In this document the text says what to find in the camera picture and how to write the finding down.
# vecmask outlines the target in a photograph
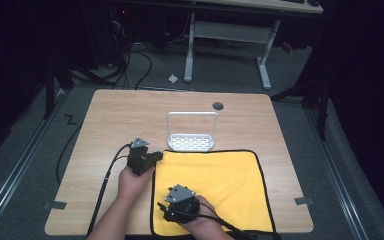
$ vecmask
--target desk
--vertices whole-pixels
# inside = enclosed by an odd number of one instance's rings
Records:
[[[312,7],[307,2],[304,4],[291,3],[280,0],[196,0],[203,3],[217,3],[234,5],[250,8],[266,8],[281,11],[292,11],[300,13],[317,13],[323,12],[319,7]],[[185,66],[185,82],[192,81],[193,72],[193,43],[195,37],[214,38],[231,41],[243,41],[264,44],[261,57],[257,58],[257,65],[260,71],[263,88],[271,89],[269,76],[266,69],[266,61],[276,37],[276,33],[280,24],[280,20],[275,20],[272,27],[254,27],[236,24],[215,23],[207,21],[195,21],[195,14],[191,14],[189,27],[189,47],[186,56]]]
[[[167,113],[218,111],[213,150],[254,151],[264,171],[268,196],[278,232],[310,232],[313,223],[302,197],[288,149],[271,100],[262,94],[98,90],[56,196],[64,210],[52,209],[45,226],[49,235],[85,235],[103,177],[117,150],[140,137],[149,152],[168,149]],[[118,172],[126,160],[113,167],[97,221],[117,194]],[[127,233],[150,234],[151,182],[132,210]]]

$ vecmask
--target metal rail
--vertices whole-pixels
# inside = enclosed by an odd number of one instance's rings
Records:
[[[14,194],[15,190],[18,187],[18,184],[20,183],[21,179],[23,178],[24,174],[26,173],[30,163],[32,162],[33,153],[35,152],[37,146],[39,145],[41,139],[43,138],[43,135],[45,134],[46,130],[48,129],[50,123],[52,122],[52,119],[55,116],[55,113],[57,112],[58,108],[62,105],[62,103],[67,99],[68,93],[67,91],[63,91],[62,89],[57,94],[57,105],[52,112],[52,114],[46,118],[43,119],[40,123],[38,129],[30,139],[29,143],[27,144],[24,152],[22,153],[21,157],[19,158],[17,164],[13,168],[12,172],[8,176],[5,183],[2,185],[0,189],[0,216],[2,215],[3,211],[5,210],[6,205],[8,204],[9,200],[11,199],[12,195]]]
[[[311,125],[311,129],[314,133],[314,136],[317,138],[320,149],[323,152],[325,158],[325,166],[328,172],[328,175],[332,181],[332,186],[336,192],[339,203],[341,204],[342,211],[344,212],[345,218],[348,221],[351,232],[354,235],[354,238],[357,240],[367,240],[369,239],[360,217],[358,216],[357,209],[355,208],[354,202],[349,195],[347,188],[342,181],[341,175],[336,167],[335,161],[330,153],[328,144],[326,141],[323,141],[317,130],[317,120],[314,116],[311,109],[304,109],[305,116]]]

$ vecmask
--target black cable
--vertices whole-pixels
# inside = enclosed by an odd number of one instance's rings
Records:
[[[181,215],[185,215],[185,216],[189,216],[189,217],[195,217],[195,218],[201,217],[201,218],[207,218],[207,219],[214,220],[217,223],[219,223],[220,225],[225,226],[226,228],[231,230],[233,233],[239,235],[241,237],[240,239],[255,240],[255,238],[252,235],[236,228],[232,224],[230,224],[230,223],[226,222],[225,220],[223,220],[222,218],[220,218],[217,214],[216,214],[217,217],[213,217],[213,216],[204,215],[204,214],[189,214],[189,213],[185,213],[185,212],[181,212],[181,211],[177,211],[176,213],[181,214]]]
[[[118,157],[116,160],[118,160],[118,159],[122,159],[122,158],[125,158],[125,157],[127,157],[127,155],[124,155],[124,156]]]
[[[189,46],[188,43],[182,43],[185,40],[188,40],[188,38],[184,38],[184,39],[178,40],[176,42],[172,42],[172,43],[167,43],[165,46],[170,48],[170,49],[173,49],[173,50],[183,50],[183,49],[188,48],[188,46]],[[181,47],[173,47],[172,45],[175,45],[175,44],[181,45]]]
[[[226,41],[219,41],[219,44],[220,46],[227,47],[227,48],[234,48],[234,49],[243,49],[243,48],[250,47],[250,45],[255,45],[255,43],[246,42],[246,43],[242,43],[242,45],[240,46],[235,46],[232,44],[227,44]]]
[[[60,164],[61,164],[61,159],[62,159],[62,156],[64,155],[65,151],[67,150],[67,147],[68,145],[70,144],[71,140],[73,140],[74,136],[76,135],[76,133],[80,130],[80,128],[82,127],[83,123],[81,123],[76,131],[73,132],[73,134],[71,134],[70,138],[68,139],[68,141],[65,143],[65,146],[58,158],[58,162],[57,162],[57,167],[55,169],[55,176],[57,178],[57,183],[58,183],[58,186],[61,185],[61,179],[60,179],[60,176],[59,176],[59,167],[60,167]]]
[[[207,205],[205,205],[205,204],[203,204],[203,203],[199,203],[199,204],[202,205],[202,206],[204,206],[204,207],[206,207],[206,208],[208,208],[208,210],[210,210],[211,212],[213,212],[214,215],[216,215],[217,217],[219,217],[219,215],[216,213],[216,211],[214,211],[213,209],[211,209],[209,206],[207,206]]]
[[[128,66],[130,65],[130,60],[132,59],[131,56],[130,56],[130,54],[131,54],[130,50],[129,50],[128,60],[127,60],[127,65]],[[127,89],[129,90],[130,89],[130,84],[129,84],[129,80],[127,80],[127,69],[124,72],[123,89],[126,89],[126,85],[127,85]]]
[[[99,83],[99,84],[102,84],[102,85],[111,85],[112,84],[111,82],[101,78],[100,76],[94,74],[93,72],[89,71],[88,69],[86,69],[86,68],[84,68],[82,66],[77,66],[77,65],[73,64],[72,62],[70,62],[67,59],[60,58],[60,61],[61,61],[62,64],[67,66],[68,69],[80,72],[81,74],[83,74],[86,77],[88,77],[89,80],[91,80],[91,81],[95,81],[96,83]]]
[[[145,52],[146,50],[148,50],[149,48],[149,44],[147,42],[142,42],[142,43],[133,43],[133,45],[142,45],[144,44],[145,47],[143,49],[139,49],[139,50],[134,50],[133,52]]]
[[[140,55],[146,57],[146,58],[149,60],[149,69],[148,69],[148,71],[145,73],[145,75],[144,75],[141,79],[139,79],[138,83],[136,83],[135,90],[138,90],[139,84],[142,82],[142,80],[143,80],[146,76],[148,76],[149,72],[151,72],[151,69],[152,69],[152,60],[151,60],[150,57],[148,57],[147,55],[145,55],[145,54],[143,54],[143,53],[141,53],[141,52],[132,52],[132,53],[140,54]]]
[[[87,236],[89,236],[89,234],[90,234],[90,233],[92,232],[92,230],[93,230],[93,227],[95,226],[96,217],[98,216],[99,208],[101,207],[101,202],[102,202],[102,198],[103,198],[103,196],[104,196],[105,188],[107,187],[108,179],[109,179],[109,177],[110,177],[110,175],[111,175],[111,169],[112,169],[114,163],[115,163],[118,159],[120,159],[120,158],[118,157],[118,155],[120,154],[120,152],[123,151],[126,147],[130,147],[130,146],[131,146],[131,144],[129,143],[129,144],[126,144],[126,145],[122,146],[122,147],[118,150],[118,152],[115,154],[115,156],[114,156],[114,158],[113,158],[113,160],[112,160],[112,162],[111,162],[110,167],[108,168],[107,173],[105,174],[105,178],[104,178],[104,181],[103,181],[102,186],[101,186],[101,191],[99,192],[98,200],[97,200],[97,202],[96,202],[95,210],[94,210],[94,212],[93,212],[92,219],[90,220],[89,229],[87,230]]]
[[[202,53],[202,54],[208,54],[208,53],[212,53],[214,51],[216,51],[220,44],[219,44],[219,41],[218,40],[213,40],[213,39],[206,39],[206,40],[201,40],[201,41],[196,41],[197,43],[206,43],[205,46],[195,46],[193,47],[193,50],[197,53]],[[208,51],[200,51],[197,49],[197,47],[208,47],[209,45],[214,45],[214,48],[211,49],[211,50],[208,50]]]
[[[98,83],[101,83],[101,84],[106,84],[105,81],[106,80],[109,80],[119,74],[123,74],[123,72],[126,70],[126,64],[125,64],[125,60],[124,60],[124,51],[125,51],[125,47],[123,46],[123,43],[125,41],[128,41],[128,40],[125,40],[123,41],[123,38],[122,37],[122,40],[120,41],[120,43],[117,43],[118,40],[116,39],[116,57],[115,57],[115,62],[118,62],[118,67],[117,69],[112,72],[112,73],[109,73],[108,75],[106,76],[102,76],[102,77],[99,77],[101,78],[102,80],[104,80],[104,82],[98,82]],[[89,75],[85,75],[87,78],[83,78],[81,76],[78,76],[76,75],[75,73],[71,72],[71,75],[73,78],[77,79],[77,80],[80,80],[80,81],[96,81],[95,79],[91,78]]]
[[[113,86],[112,86],[112,89],[115,89],[117,87],[117,84],[118,82],[120,81],[120,79],[124,76],[126,77],[126,74],[127,74],[127,68],[129,67],[129,64],[130,64],[130,49],[129,49],[129,52],[128,52],[128,60],[127,60],[127,63],[126,61],[124,61],[125,63],[125,68],[124,68],[124,71],[118,76],[117,80],[114,82]]]

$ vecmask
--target yellow cloth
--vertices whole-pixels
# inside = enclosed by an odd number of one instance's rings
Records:
[[[163,159],[157,162],[153,184],[151,229],[156,235],[189,234],[177,223],[167,222],[157,205],[169,205],[164,197],[168,188],[176,184],[204,196],[222,219],[241,230],[274,230],[263,173],[252,151],[165,151]]]

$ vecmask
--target floor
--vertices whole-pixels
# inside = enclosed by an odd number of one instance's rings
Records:
[[[136,44],[130,63],[116,89],[239,92],[274,95],[294,86],[311,48],[286,53],[273,48],[267,68],[272,89],[265,91],[255,58],[257,44],[197,44],[193,81],[182,80],[184,42],[157,49]],[[100,69],[105,75],[111,70]],[[171,83],[171,75],[179,80]],[[43,204],[58,191],[56,175],[62,176],[96,89],[108,88],[76,80],[72,91],[56,87],[57,109],[49,119],[45,91],[39,92],[18,119],[0,148],[0,239],[84,239],[84,236],[48,236],[44,232],[49,209]],[[317,109],[302,109],[300,97],[273,102],[303,193],[314,230],[305,234],[281,234],[283,239],[384,239],[384,212],[371,189],[346,136],[329,104],[327,141],[315,132]]]

